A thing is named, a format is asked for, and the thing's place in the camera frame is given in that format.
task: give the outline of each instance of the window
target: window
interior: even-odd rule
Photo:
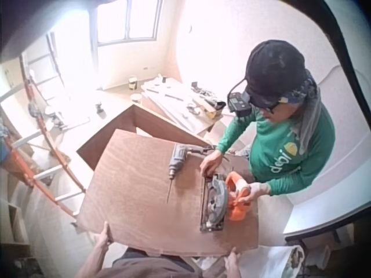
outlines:
[[[153,41],[162,0],[116,0],[97,9],[98,46]]]

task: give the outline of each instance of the person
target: person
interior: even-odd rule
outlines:
[[[196,278],[202,277],[191,266],[177,256],[161,255],[149,257],[146,252],[128,248],[121,258],[115,260],[111,268],[102,269],[104,257],[110,245],[110,226],[104,228],[97,237],[96,244],[75,278]],[[241,278],[238,268],[240,254],[233,248],[225,257],[227,278]]]
[[[201,163],[202,175],[211,175],[232,144],[256,122],[252,146],[236,153],[246,156],[253,176],[250,195],[239,201],[310,186],[330,157],[335,132],[304,56],[286,41],[262,42],[249,56],[245,79],[252,112],[230,123],[216,150]]]

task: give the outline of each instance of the wood panel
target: wood panel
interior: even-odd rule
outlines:
[[[189,133],[164,117],[152,113],[148,109],[138,105],[133,105],[133,107],[135,111],[135,125],[153,137],[182,144],[192,144],[203,147],[209,145],[201,137]]]
[[[110,141],[116,129],[136,132],[134,125],[134,109],[129,107],[114,119],[110,120],[103,127],[90,137],[78,150],[77,153],[89,165],[95,169],[104,149]]]
[[[166,204],[173,147],[174,142],[116,130],[94,171],[77,225],[99,233],[107,220],[116,242],[153,253],[207,256],[225,255],[233,246],[256,248],[256,202],[243,221],[226,221],[221,232],[199,231],[202,156],[188,155]],[[218,171],[227,174],[232,167],[223,162]]]

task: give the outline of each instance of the green long-sleeve shirt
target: green long-sleeve shirt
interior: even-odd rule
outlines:
[[[335,142],[331,117],[322,105],[321,115],[307,151],[299,154],[299,140],[292,133],[292,120],[272,123],[257,109],[240,120],[235,118],[224,133],[217,149],[225,153],[256,122],[256,137],[250,153],[250,170],[258,182],[267,182],[272,195],[293,193],[312,184],[328,161]]]

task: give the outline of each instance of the window frame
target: window frame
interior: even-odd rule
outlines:
[[[158,26],[159,26],[159,19],[161,15],[161,8],[163,0],[157,0],[157,8],[156,8],[156,15],[155,15],[155,22],[153,26],[152,31],[152,37],[150,38],[130,38],[130,18],[131,18],[131,11],[132,11],[132,3],[135,0],[126,0],[126,14],[125,14],[125,36],[123,39],[117,39],[114,41],[109,42],[99,42],[98,40],[98,10],[95,9],[95,12],[92,14],[93,24],[90,25],[91,31],[93,31],[95,34],[92,36],[95,38],[97,47],[101,46],[107,46],[107,45],[115,45],[117,43],[127,43],[127,42],[151,42],[151,41],[157,41],[157,35],[158,35]]]

